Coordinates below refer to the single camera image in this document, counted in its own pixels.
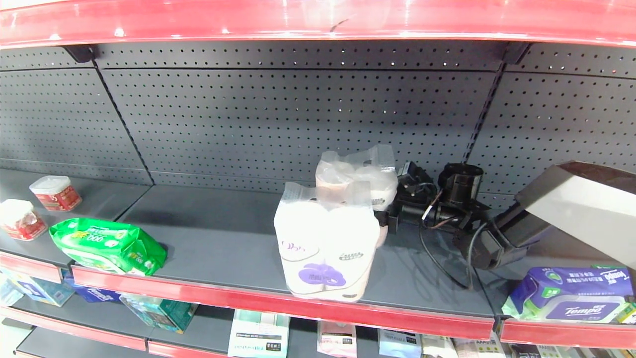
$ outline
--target wet wipes package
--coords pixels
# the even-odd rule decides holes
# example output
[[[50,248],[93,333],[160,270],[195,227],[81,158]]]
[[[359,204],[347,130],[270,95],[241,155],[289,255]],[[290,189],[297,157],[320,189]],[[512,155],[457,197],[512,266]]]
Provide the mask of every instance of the wet wipes package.
[[[75,283],[75,279],[71,275],[67,275],[64,277],[64,282],[71,286],[75,293],[81,296],[86,302],[95,303],[95,302],[119,302],[120,294],[104,289],[97,289],[95,287],[87,287],[78,285]]]
[[[532,268],[502,310],[516,319],[608,323],[632,293],[624,268]]]

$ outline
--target tempo tissue package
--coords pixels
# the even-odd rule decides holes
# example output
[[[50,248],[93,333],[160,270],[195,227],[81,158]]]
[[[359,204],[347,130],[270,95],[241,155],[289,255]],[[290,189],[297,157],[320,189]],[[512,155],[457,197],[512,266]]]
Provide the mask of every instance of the tempo tissue package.
[[[274,227],[294,296],[344,302],[362,297],[380,234],[368,182],[338,191],[285,183]]]
[[[288,339],[288,316],[234,310],[228,357],[285,358]]]
[[[422,345],[417,333],[378,329],[380,355],[397,358],[420,358]]]
[[[356,327],[346,323],[318,321],[317,351],[332,357],[356,358]]]
[[[198,304],[155,297],[121,294],[120,301],[151,327],[183,333],[197,310]]]
[[[625,268],[531,268],[502,310],[516,319],[608,323],[632,294]]]
[[[23,275],[3,268],[3,273],[25,295],[33,301],[44,302],[62,307],[74,291],[66,283],[54,283]]]
[[[152,275],[167,255],[141,228],[121,222],[70,218],[49,232],[56,246],[82,266],[120,275]]]

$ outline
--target purple logo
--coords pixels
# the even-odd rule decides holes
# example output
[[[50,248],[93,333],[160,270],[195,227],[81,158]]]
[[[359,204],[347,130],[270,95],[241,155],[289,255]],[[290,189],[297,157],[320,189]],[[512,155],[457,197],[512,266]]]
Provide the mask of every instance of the purple logo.
[[[347,283],[342,274],[329,265],[306,264],[305,267],[298,272],[298,277],[310,285],[341,287]]]

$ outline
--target tissue box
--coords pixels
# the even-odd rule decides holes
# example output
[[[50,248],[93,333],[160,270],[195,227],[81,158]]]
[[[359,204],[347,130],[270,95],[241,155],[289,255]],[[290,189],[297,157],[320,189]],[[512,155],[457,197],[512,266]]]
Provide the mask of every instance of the tissue box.
[[[417,333],[378,329],[380,355],[398,358],[420,358],[422,345]]]
[[[235,310],[228,357],[287,357],[289,317]]]
[[[64,282],[71,286],[75,290],[75,293],[80,295],[86,302],[94,303],[120,301],[119,293],[111,290],[97,289],[95,287],[78,285],[77,283],[75,283],[75,279],[71,275],[65,276]]]
[[[516,319],[608,323],[632,293],[625,268],[532,268],[502,310]]]
[[[449,337],[421,334],[423,358],[458,358],[455,345]]]
[[[54,283],[39,278],[23,275],[3,268],[3,273],[25,295],[33,301],[44,302],[62,307],[73,295],[74,291],[66,283]]]
[[[198,304],[154,297],[121,294],[120,301],[145,324],[183,333],[197,310]]]

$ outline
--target lower shelf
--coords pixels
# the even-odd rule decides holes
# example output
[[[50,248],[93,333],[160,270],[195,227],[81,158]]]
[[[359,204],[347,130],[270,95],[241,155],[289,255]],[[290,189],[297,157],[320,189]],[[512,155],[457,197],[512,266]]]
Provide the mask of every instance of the lower shelf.
[[[16,348],[15,355],[23,358],[152,358],[139,350],[43,328],[35,328]]]

